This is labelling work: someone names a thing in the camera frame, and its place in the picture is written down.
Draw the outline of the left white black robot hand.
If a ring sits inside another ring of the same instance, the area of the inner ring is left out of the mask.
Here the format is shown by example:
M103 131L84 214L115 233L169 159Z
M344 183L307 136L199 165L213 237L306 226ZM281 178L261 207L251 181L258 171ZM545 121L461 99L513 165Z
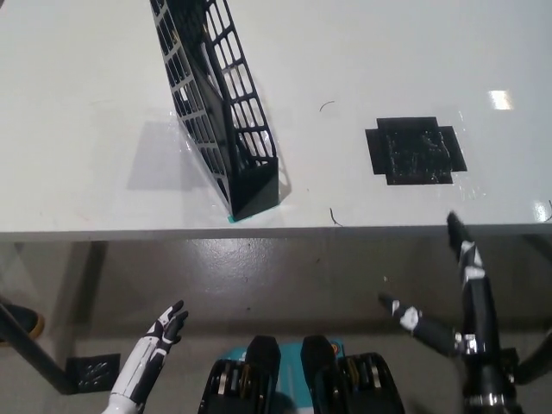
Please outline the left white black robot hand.
M126 360L103 413L143 413L171 348L181 340L188 315L179 300L154 321Z

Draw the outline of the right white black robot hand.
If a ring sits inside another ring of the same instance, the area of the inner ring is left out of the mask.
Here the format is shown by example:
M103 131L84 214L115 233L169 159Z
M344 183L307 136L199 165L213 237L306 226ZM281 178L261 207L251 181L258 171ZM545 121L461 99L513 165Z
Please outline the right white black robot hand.
M447 229L461 283L461 330L445 326L416 306L405 304L388 293L378 295L379 303L402 329L438 354L449 358L460 356L466 364L501 370L497 312L480 250L466 225L453 211L447 216Z

